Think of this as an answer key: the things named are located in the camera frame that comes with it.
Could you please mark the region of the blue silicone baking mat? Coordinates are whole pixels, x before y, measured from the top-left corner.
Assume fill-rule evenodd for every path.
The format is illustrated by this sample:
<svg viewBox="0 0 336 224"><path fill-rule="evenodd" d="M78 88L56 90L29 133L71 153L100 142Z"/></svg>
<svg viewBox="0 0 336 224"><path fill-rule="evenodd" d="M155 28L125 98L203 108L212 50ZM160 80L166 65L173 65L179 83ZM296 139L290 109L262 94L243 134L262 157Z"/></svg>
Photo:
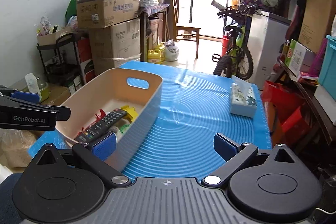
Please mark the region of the blue silicone baking mat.
<svg viewBox="0 0 336 224"><path fill-rule="evenodd" d="M214 136L222 133L237 143L250 142L269 149L270 140L260 97L253 118L230 113L230 79L187 69L130 61L120 68L149 72L163 78L158 116L146 138L121 171L136 177L195 177L223 165L214 150ZM71 147L54 130L46 142Z"/></svg>

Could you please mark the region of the green round tin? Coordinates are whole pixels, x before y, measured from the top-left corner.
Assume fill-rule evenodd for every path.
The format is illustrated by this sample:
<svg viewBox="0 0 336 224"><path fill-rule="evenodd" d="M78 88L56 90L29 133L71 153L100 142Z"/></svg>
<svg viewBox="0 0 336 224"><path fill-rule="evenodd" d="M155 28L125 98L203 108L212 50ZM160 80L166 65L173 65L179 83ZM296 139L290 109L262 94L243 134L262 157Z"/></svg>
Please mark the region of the green round tin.
<svg viewBox="0 0 336 224"><path fill-rule="evenodd" d="M120 133L125 134L125 133L127 132L127 130L129 129L129 127L130 127L130 124L124 124L124 125L122 125L122 126L119 128Z"/></svg>

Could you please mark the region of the black tv remote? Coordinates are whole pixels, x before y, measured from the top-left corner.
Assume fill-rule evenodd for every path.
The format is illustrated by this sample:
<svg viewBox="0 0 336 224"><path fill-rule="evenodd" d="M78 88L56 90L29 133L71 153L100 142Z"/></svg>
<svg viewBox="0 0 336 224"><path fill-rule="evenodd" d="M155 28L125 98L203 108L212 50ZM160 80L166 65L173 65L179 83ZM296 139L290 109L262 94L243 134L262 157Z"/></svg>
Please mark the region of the black tv remote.
<svg viewBox="0 0 336 224"><path fill-rule="evenodd" d="M125 110L115 109L82 131L75 140L79 143L90 143L95 141L105 135L115 123L120 121L126 115L127 112Z"/></svg>

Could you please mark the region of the tissue box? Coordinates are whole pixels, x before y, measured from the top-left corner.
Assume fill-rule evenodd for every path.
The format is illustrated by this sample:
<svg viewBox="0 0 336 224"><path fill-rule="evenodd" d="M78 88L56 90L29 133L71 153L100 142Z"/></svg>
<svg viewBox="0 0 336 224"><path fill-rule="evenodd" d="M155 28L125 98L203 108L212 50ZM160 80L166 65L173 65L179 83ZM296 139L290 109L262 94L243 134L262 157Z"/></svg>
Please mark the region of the tissue box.
<svg viewBox="0 0 336 224"><path fill-rule="evenodd" d="M236 76L232 76L230 113L253 118L256 110L257 102L252 85Z"/></svg>

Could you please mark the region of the black metal shelf cart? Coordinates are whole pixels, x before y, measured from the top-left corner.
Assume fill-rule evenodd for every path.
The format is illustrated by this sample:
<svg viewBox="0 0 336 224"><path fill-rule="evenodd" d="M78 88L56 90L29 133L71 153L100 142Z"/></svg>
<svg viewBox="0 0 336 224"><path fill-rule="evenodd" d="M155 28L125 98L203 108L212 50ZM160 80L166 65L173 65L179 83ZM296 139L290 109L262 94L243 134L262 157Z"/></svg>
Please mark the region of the black metal shelf cart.
<svg viewBox="0 0 336 224"><path fill-rule="evenodd" d="M94 78L89 35L63 30L37 37L37 50L48 83L67 87L74 94Z"/></svg>

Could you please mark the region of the large stacked cardboard box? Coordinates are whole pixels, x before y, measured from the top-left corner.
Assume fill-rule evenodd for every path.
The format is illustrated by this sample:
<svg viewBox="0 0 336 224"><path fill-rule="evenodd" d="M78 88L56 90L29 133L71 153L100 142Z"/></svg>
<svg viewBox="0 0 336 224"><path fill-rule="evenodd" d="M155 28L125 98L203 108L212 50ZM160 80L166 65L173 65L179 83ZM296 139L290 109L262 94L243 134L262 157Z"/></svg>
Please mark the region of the large stacked cardboard box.
<svg viewBox="0 0 336 224"><path fill-rule="evenodd" d="M89 39L96 75L118 68L128 61L139 61L140 20L133 19L107 28L90 29Z"/></svg>

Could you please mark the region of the yellow oil jug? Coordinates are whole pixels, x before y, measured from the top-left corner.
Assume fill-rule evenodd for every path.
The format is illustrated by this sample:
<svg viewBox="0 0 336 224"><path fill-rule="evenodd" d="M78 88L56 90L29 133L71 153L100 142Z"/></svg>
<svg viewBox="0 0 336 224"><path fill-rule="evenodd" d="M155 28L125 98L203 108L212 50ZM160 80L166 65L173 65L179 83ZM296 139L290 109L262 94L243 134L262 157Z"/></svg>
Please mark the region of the yellow oil jug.
<svg viewBox="0 0 336 224"><path fill-rule="evenodd" d="M147 62L154 64L162 64L165 61L165 45L158 43L153 50L147 50Z"/></svg>

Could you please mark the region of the green white product box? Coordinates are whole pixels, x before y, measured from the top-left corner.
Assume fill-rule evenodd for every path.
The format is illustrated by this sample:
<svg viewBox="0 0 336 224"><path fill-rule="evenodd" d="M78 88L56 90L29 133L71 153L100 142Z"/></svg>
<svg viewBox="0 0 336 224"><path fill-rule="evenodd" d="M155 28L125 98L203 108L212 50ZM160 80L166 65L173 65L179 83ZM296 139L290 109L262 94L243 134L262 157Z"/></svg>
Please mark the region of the green white product box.
<svg viewBox="0 0 336 224"><path fill-rule="evenodd" d="M285 58L285 65L295 76L298 76L300 72L307 73L314 59L314 52L296 40L291 39Z"/></svg>

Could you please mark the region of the clear bag of grain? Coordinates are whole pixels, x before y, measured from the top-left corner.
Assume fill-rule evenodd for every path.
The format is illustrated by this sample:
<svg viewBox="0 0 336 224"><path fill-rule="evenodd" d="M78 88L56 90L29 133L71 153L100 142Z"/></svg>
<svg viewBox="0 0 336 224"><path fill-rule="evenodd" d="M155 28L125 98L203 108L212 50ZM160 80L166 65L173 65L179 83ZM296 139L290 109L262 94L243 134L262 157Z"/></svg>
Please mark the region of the clear bag of grain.
<svg viewBox="0 0 336 224"><path fill-rule="evenodd" d="M27 167L32 159L28 150L36 140L30 131L1 129L1 163L10 169Z"/></svg>

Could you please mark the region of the red toy figure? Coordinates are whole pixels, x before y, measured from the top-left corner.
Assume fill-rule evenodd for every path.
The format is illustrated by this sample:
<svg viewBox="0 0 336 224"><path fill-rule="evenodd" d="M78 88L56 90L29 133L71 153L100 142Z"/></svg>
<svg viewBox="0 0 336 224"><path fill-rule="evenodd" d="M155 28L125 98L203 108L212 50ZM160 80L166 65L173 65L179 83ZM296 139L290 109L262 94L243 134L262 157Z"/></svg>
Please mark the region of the red toy figure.
<svg viewBox="0 0 336 224"><path fill-rule="evenodd" d="M95 120L93 122L91 122L88 126L82 127L81 130L78 132L77 135L79 136L80 134L85 133L86 130L88 130L95 123L97 123L100 120L102 120L102 118L104 118L105 116L106 116L106 112L103 109L100 109L100 113L99 114L95 114Z"/></svg>

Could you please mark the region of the red gift bag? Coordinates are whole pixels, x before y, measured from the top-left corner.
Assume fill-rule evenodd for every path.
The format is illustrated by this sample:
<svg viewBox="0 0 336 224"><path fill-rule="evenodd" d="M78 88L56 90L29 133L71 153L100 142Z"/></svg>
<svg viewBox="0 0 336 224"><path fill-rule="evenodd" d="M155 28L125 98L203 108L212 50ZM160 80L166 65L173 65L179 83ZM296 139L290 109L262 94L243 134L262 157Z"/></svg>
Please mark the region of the red gift bag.
<svg viewBox="0 0 336 224"><path fill-rule="evenodd" d="M266 81L261 93L272 144L293 146L316 132L313 113L297 92Z"/></svg>

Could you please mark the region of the floor cardboard box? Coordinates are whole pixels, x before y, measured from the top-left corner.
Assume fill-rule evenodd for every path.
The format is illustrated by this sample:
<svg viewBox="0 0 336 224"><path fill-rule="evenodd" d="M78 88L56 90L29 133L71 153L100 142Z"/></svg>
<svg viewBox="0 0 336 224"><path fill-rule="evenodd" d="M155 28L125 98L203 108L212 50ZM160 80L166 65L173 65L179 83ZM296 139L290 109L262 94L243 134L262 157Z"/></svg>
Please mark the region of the floor cardboard box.
<svg viewBox="0 0 336 224"><path fill-rule="evenodd" d="M42 105L56 105L60 106L68 98L70 98L70 90L68 87L49 84L49 97L44 100Z"/></svg>

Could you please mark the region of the teal plastic storage bin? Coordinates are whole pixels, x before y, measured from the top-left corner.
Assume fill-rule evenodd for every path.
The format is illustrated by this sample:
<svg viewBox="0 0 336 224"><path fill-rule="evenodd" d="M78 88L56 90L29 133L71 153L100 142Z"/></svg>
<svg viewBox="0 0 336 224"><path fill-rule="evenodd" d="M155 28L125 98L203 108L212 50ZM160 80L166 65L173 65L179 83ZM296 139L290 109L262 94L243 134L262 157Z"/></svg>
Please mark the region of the teal plastic storage bin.
<svg viewBox="0 0 336 224"><path fill-rule="evenodd" d="M318 82L336 98L336 44L335 36L326 35L327 46Z"/></svg>

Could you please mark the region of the wooden chair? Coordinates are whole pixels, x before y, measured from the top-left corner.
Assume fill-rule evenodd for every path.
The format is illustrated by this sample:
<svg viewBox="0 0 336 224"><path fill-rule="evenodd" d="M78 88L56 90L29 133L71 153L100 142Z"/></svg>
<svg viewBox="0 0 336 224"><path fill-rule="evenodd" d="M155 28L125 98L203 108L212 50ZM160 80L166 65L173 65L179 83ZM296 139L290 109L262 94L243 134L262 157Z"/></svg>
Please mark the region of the wooden chair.
<svg viewBox="0 0 336 224"><path fill-rule="evenodd" d="M195 58L199 55L199 39L201 28L192 25L191 23L179 23L177 0L171 0L173 11L173 39L196 42Z"/></svg>

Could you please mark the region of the green plastic container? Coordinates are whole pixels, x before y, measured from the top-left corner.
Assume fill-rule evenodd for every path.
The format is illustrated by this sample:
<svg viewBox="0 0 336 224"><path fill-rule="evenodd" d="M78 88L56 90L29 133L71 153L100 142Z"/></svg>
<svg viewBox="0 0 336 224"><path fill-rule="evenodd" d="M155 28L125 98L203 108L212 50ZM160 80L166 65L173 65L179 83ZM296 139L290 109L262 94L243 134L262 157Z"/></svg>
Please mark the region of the green plastic container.
<svg viewBox="0 0 336 224"><path fill-rule="evenodd" d="M48 83L45 82L44 79L37 77L37 82L38 82L38 86L39 89L41 91L41 95L40 95L40 103L44 102L46 99L49 98L50 96L50 90L49 90L49 85ZM28 87L26 86L23 89L24 92L29 92Z"/></svg>

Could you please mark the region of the red bucket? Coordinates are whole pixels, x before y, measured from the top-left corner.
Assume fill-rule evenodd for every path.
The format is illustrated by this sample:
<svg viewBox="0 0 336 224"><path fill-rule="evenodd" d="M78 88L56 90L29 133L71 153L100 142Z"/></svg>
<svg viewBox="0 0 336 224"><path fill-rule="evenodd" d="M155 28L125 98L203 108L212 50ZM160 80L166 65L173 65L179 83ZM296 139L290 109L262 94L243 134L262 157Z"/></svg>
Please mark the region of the red bucket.
<svg viewBox="0 0 336 224"><path fill-rule="evenodd" d="M227 35L224 35L222 38L222 56L226 54L229 47L230 47L230 38Z"/></svg>

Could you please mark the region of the green black bicycle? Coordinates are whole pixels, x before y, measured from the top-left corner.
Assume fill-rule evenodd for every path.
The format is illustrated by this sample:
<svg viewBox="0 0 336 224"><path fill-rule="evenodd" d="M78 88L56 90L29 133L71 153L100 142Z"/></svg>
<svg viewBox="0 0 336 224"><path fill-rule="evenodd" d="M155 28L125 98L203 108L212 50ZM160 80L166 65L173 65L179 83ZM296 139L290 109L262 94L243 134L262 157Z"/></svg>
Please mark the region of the green black bicycle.
<svg viewBox="0 0 336 224"><path fill-rule="evenodd" d="M223 28L224 35L230 38L230 47L224 56L212 55L212 61L216 63L213 74L228 78L236 76L242 80L250 79L253 73L253 59L247 44L256 6L239 4L236 7L224 7L216 1L212 1L211 4L219 10L219 18L232 19L231 24L225 23Z"/></svg>

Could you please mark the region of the yellow toy wrench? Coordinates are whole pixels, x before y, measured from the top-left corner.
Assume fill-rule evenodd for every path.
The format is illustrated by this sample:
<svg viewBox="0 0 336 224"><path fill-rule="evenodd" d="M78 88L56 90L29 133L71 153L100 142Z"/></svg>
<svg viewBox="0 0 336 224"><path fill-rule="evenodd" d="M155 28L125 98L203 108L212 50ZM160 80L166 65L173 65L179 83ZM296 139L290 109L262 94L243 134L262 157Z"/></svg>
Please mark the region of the yellow toy wrench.
<svg viewBox="0 0 336 224"><path fill-rule="evenodd" d="M121 107L121 110L126 112L126 118L130 123L133 123L138 117L138 112L135 110L135 107L124 105Z"/></svg>

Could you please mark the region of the open top cardboard box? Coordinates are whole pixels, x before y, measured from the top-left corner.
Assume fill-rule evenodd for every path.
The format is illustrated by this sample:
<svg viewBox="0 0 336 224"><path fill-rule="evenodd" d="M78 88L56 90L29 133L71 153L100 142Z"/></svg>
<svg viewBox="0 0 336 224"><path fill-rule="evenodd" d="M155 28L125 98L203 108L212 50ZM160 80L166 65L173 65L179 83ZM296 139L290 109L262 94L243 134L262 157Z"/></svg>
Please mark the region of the open top cardboard box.
<svg viewBox="0 0 336 224"><path fill-rule="evenodd" d="M139 0L76 0L80 28L106 28L138 16Z"/></svg>

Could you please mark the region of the beige plastic storage bin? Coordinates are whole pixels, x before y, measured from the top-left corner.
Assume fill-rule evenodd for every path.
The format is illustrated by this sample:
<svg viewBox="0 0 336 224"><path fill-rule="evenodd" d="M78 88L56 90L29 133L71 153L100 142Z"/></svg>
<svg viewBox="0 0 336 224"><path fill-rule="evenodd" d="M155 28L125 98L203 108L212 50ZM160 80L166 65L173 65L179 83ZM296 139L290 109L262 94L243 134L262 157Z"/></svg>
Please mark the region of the beige plastic storage bin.
<svg viewBox="0 0 336 224"><path fill-rule="evenodd" d="M71 116L67 121L58 121L56 130L69 145L75 145L75 136L95 120L100 110L112 112L125 105L134 107L138 116L105 161L122 171L138 151L158 116L162 84L163 78L153 73L125 68L109 69L63 103L63 106L70 108Z"/></svg>

